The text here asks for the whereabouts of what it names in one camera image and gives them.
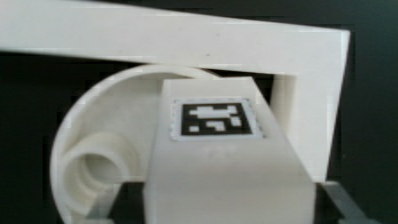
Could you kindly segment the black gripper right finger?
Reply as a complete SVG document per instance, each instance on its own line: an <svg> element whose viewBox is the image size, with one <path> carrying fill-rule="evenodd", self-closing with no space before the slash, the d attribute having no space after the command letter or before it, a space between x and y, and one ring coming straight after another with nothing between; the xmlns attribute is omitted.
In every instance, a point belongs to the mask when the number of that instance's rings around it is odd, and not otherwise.
<svg viewBox="0 0 398 224"><path fill-rule="evenodd" d="M381 224L353 199L337 181L317 184L317 207L314 224Z"/></svg>

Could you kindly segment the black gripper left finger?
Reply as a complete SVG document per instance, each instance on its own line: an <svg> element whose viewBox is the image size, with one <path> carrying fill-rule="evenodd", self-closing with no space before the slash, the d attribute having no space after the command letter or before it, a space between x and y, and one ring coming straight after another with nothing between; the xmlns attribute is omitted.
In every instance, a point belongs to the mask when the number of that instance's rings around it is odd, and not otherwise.
<svg viewBox="0 0 398 224"><path fill-rule="evenodd" d="M143 182L125 182L102 190L88 213L88 224L147 224L143 190Z"/></svg>

